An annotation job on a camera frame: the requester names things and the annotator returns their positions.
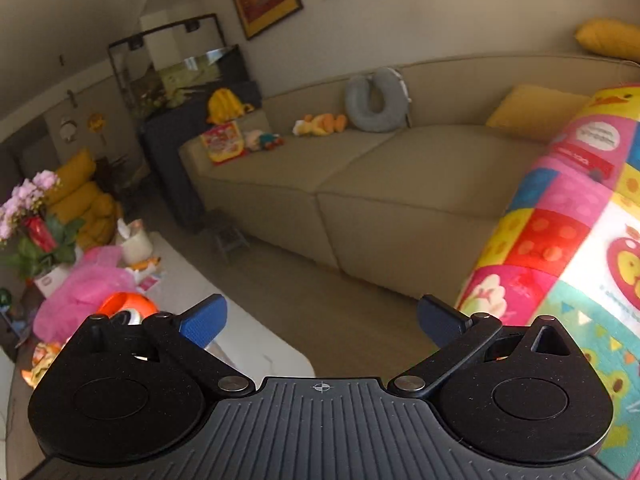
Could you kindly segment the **white coffee table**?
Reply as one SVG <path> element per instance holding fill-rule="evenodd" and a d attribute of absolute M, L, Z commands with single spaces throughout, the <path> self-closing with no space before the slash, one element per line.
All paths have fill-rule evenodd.
<path fill-rule="evenodd" d="M 180 313 L 219 288 L 195 269 L 160 233 L 151 234 L 157 255 L 162 257 L 163 277 L 151 289 L 151 298 L 163 310 Z M 267 376 L 312 377 L 311 362 L 287 342 L 263 326 L 232 299 L 227 300 L 228 318 L 222 332 L 207 350 L 259 385 Z M 21 479 L 43 460 L 29 427 L 27 408 L 32 388 L 21 371 L 32 360 L 31 340 L 17 353 L 13 376 L 6 378 L 11 389 L 6 401 L 6 471 L 3 479 Z"/>

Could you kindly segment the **pink fluffy cloth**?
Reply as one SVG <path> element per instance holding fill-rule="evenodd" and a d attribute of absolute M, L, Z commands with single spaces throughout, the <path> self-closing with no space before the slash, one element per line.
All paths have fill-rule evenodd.
<path fill-rule="evenodd" d="M 64 342 L 115 292 L 136 292 L 134 276 L 118 264 L 119 246 L 90 249 L 64 283 L 40 306 L 32 330 L 46 342 Z"/>

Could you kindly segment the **colourful cartoon play mat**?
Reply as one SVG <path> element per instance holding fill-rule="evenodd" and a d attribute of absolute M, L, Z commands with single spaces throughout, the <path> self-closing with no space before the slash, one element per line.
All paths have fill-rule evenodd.
<path fill-rule="evenodd" d="M 613 401 L 599 454 L 639 475 L 639 87 L 598 91 L 521 180 L 456 307 L 558 318 Z"/>

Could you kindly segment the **beige sofa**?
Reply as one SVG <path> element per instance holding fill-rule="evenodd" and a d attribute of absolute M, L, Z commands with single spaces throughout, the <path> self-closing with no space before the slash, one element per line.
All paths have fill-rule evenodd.
<path fill-rule="evenodd" d="M 509 54 L 400 68 L 411 104 L 389 133 L 292 136 L 296 119 L 338 110 L 346 79 L 265 100 L 257 117 L 280 148 L 213 164 L 203 143 L 180 157 L 207 209 L 247 234 L 394 292 L 454 301 L 521 178 L 550 142 L 485 125 L 519 84 L 592 96 L 635 82 L 609 58 Z"/>

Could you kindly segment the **pink flower bouquet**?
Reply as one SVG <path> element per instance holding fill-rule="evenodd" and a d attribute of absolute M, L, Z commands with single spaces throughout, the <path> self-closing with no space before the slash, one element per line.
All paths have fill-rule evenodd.
<path fill-rule="evenodd" d="M 24 280 L 35 281 L 77 260 L 77 235 L 85 221 L 62 221 L 47 212 L 46 199 L 61 185 L 55 172 L 43 170 L 17 185 L 1 205 L 1 247 L 13 247 L 1 263 L 12 266 Z"/>

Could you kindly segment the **grey neck pillow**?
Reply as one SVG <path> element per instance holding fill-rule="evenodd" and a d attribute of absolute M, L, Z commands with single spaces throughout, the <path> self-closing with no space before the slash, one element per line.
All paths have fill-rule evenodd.
<path fill-rule="evenodd" d="M 396 68 L 356 75 L 345 87 L 345 110 L 359 130 L 388 133 L 407 123 L 411 99 L 407 84 Z"/>

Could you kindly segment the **yellow backpack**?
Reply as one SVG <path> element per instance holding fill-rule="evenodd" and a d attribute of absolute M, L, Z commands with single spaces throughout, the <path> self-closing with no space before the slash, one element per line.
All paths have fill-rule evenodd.
<path fill-rule="evenodd" d="M 233 122 L 235 119 L 253 113 L 255 107 L 250 103 L 243 103 L 230 89 L 216 90 L 207 102 L 207 118 L 209 125 L 221 126 Z"/>

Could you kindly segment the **orange plush toy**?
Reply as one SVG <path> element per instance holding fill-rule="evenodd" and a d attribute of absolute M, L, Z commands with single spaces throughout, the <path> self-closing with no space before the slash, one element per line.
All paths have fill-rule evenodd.
<path fill-rule="evenodd" d="M 347 125 L 348 118 L 343 114 L 306 115 L 295 123 L 292 133 L 294 136 L 330 136 L 343 132 Z"/>

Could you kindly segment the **yellow cushion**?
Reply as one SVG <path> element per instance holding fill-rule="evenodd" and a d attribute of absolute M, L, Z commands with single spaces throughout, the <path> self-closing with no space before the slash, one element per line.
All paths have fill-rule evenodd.
<path fill-rule="evenodd" d="M 638 63 L 640 61 L 640 28 L 614 18 L 594 18 L 580 25 L 574 33 L 586 51 Z"/>
<path fill-rule="evenodd" d="M 504 97 L 485 125 L 517 138 L 549 142 L 589 100 L 589 96 L 581 94 L 519 84 Z"/>

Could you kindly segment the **fish tank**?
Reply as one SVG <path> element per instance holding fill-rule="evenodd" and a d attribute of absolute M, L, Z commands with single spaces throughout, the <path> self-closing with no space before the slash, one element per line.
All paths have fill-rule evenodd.
<path fill-rule="evenodd" d="M 114 77 L 138 122 L 219 87 L 249 81 L 242 52 L 216 14 L 153 26 L 107 46 Z"/>

